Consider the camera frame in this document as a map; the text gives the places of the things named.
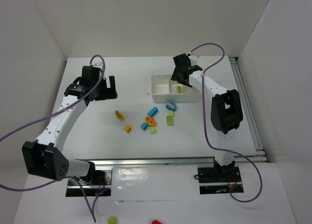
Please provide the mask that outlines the lime green lego brick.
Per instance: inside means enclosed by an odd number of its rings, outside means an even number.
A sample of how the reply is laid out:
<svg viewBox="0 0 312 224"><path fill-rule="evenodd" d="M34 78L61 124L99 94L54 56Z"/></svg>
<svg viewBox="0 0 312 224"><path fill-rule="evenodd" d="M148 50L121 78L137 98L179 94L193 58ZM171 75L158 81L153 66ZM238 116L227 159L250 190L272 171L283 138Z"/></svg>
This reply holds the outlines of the lime green lego brick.
<svg viewBox="0 0 312 224"><path fill-rule="evenodd" d="M181 93L181 87L180 86L175 87L175 93Z"/></svg>
<svg viewBox="0 0 312 224"><path fill-rule="evenodd" d="M150 134L155 134L157 132L156 127L155 126L150 126L149 127L149 132L150 132Z"/></svg>
<svg viewBox="0 0 312 224"><path fill-rule="evenodd" d="M173 110L170 110L167 112L167 116L174 117L174 115L175 115L175 112Z"/></svg>
<svg viewBox="0 0 312 224"><path fill-rule="evenodd" d="M172 126L174 124L174 118L172 116L166 116L166 124Z"/></svg>

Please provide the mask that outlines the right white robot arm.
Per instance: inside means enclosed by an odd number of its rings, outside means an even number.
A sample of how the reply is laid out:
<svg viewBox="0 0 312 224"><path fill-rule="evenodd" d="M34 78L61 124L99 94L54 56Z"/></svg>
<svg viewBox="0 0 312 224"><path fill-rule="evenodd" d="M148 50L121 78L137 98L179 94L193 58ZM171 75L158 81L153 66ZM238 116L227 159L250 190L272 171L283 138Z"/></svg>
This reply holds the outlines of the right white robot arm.
<svg viewBox="0 0 312 224"><path fill-rule="evenodd" d="M198 89L202 94L204 134L208 146L215 150L214 167L232 170L234 138L243 120L239 92L229 90L205 74L197 65L199 56L180 54L173 58L172 81Z"/></svg>

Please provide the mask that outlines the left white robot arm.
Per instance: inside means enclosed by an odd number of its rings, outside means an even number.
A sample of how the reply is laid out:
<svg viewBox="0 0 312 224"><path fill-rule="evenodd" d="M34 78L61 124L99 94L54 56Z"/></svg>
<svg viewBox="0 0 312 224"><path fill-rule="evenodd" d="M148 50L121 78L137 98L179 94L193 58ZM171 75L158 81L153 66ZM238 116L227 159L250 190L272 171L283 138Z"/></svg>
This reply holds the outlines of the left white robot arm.
<svg viewBox="0 0 312 224"><path fill-rule="evenodd" d="M115 77L103 78L101 72L98 67L83 66L81 76L66 88L59 114L50 119L33 142L23 144L22 154L29 174L56 181L76 176L87 183L100 174L93 162L69 160L62 151L72 127L90 102L117 98Z"/></svg>

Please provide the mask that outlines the white three-compartment tray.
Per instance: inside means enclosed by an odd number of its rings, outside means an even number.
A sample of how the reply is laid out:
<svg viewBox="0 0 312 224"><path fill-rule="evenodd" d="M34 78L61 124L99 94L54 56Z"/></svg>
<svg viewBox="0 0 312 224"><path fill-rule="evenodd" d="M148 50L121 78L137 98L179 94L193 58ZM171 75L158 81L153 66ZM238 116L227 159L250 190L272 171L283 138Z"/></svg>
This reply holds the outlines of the white three-compartment tray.
<svg viewBox="0 0 312 224"><path fill-rule="evenodd" d="M181 87L181 93L175 87ZM154 103L195 103L201 101L201 92L171 80L171 75L151 75L151 96Z"/></svg>

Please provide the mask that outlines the yellow striped bee lego brick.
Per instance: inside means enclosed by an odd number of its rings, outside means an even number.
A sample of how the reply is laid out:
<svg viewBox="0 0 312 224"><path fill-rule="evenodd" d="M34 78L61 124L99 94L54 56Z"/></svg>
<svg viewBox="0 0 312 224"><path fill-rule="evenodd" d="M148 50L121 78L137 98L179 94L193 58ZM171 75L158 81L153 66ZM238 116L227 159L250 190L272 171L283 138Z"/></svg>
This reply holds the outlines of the yellow striped bee lego brick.
<svg viewBox="0 0 312 224"><path fill-rule="evenodd" d="M123 115L120 111L116 110L116 111L115 111L115 115L116 115L116 117L117 117L120 121L124 121L124 120L125 120L124 115Z"/></svg>

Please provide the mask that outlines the teal frog lego brick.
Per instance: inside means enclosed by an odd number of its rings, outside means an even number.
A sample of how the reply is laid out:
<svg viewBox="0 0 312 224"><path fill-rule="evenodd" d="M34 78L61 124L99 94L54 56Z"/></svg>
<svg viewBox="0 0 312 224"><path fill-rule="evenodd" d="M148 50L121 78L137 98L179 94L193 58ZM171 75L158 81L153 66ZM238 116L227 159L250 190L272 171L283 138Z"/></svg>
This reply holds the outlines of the teal frog lego brick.
<svg viewBox="0 0 312 224"><path fill-rule="evenodd" d="M175 111L175 110L176 110L176 104L175 104L175 102L173 102L173 101L171 101L171 100L168 100L168 101L166 102L165 107L166 107L168 110L170 110L170 111Z"/></svg>

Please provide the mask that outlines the teal long lego brick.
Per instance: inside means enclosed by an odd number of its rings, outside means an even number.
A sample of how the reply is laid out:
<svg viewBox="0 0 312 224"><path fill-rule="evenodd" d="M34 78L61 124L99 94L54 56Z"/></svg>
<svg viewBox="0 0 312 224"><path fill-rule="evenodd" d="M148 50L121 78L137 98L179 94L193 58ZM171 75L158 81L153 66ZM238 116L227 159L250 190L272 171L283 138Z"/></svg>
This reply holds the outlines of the teal long lego brick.
<svg viewBox="0 0 312 224"><path fill-rule="evenodd" d="M149 112L148 112L148 116L153 117L156 113L158 112L158 108L157 107L153 107Z"/></svg>

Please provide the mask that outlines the small orange lego brick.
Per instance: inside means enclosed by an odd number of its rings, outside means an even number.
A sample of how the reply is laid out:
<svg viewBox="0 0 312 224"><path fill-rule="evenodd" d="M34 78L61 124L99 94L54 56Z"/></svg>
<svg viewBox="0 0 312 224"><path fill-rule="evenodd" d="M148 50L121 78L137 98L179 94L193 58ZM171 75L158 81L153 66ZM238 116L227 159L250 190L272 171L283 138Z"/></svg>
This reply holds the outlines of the small orange lego brick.
<svg viewBox="0 0 312 224"><path fill-rule="evenodd" d="M127 125L124 130L126 133L129 133L131 131L131 129L132 129L131 126Z"/></svg>

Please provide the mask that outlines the small teal lego brick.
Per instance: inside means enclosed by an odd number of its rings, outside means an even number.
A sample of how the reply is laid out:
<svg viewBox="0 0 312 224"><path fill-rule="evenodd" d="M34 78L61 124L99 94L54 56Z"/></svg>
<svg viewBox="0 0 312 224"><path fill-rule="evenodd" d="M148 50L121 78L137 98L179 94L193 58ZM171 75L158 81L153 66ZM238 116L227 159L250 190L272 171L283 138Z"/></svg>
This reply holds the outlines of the small teal lego brick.
<svg viewBox="0 0 312 224"><path fill-rule="evenodd" d="M140 127L141 127L141 129L143 131L145 131L148 128L148 124L147 123L142 123Z"/></svg>

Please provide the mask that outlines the orange butterfly lego brick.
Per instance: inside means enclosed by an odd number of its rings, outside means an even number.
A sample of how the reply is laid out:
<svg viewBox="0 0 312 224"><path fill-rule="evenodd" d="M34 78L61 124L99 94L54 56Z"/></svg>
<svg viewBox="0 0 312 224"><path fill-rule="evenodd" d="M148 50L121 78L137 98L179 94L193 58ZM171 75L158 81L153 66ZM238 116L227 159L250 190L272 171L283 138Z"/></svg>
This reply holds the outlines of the orange butterfly lego brick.
<svg viewBox="0 0 312 224"><path fill-rule="evenodd" d="M146 116L145 117L145 123L149 126L149 127L153 127L156 125L156 121L154 120L153 117L151 116Z"/></svg>

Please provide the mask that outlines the lime green lego brick bottom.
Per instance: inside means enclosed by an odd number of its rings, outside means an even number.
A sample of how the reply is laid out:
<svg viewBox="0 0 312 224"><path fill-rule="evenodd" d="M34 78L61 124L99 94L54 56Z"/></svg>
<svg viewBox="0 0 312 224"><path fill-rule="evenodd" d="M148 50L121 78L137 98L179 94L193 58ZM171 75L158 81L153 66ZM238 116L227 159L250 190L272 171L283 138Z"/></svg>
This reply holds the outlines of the lime green lego brick bottom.
<svg viewBox="0 0 312 224"><path fill-rule="evenodd" d="M150 126L149 127L149 132L150 132L150 134L155 134L157 132L156 127L155 126Z"/></svg>

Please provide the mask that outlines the green lego brick foreground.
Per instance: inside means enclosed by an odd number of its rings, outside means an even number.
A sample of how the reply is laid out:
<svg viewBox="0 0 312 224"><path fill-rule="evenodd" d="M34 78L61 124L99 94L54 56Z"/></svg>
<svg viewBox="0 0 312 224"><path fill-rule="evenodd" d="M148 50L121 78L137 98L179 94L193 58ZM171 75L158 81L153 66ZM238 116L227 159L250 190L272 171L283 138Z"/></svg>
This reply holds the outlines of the green lego brick foreground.
<svg viewBox="0 0 312 224"><path fill-rule="evenodd" d="M108 224L117 224L117 218L116 217L111 217L107 220Z"/></svg>

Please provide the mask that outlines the red object foreground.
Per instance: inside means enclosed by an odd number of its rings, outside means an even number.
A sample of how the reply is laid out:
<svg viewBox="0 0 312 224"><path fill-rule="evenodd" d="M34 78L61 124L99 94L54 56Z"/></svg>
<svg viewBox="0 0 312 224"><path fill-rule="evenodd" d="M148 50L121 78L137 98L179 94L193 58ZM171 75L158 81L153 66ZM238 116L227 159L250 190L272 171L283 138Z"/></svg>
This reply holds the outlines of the red object foreground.
<svg viewBox="0 0 312 224"><path fill-rule="evenodd" d="M163 224L163 222L159 220L152 220L151 224Z"/></svg>

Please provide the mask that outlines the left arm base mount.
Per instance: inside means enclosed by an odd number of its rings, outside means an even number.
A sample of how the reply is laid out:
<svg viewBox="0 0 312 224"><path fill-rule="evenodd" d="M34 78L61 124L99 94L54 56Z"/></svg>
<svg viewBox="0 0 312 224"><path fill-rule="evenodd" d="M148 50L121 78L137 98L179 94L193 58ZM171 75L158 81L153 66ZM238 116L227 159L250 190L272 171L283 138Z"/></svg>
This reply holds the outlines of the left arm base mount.
<svg viewBox="0 0 312 224"><path fill-rule="evenodd" d="M111 196L111 182L113 170L111 168L97 169L99 172L92 179L91 182L83 181L79 178L79 182L87 197L101 197ZM83 197L80 186L74 179L68 179L66 197Z"/></svg>

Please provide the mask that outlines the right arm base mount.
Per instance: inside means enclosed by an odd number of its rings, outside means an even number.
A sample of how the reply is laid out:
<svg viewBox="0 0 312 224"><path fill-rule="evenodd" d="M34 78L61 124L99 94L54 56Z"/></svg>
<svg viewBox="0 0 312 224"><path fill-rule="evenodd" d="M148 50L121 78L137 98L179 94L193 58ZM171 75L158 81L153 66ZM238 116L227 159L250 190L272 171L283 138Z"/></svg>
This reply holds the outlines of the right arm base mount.
<svg viewBox="0 0 312 224"><path fill-rule="evenodd" d="M213 163L197 163L197 172L193 176L199 184L199 194L243 193L244 188L238 166L225 175L218 175Z"/></svg>

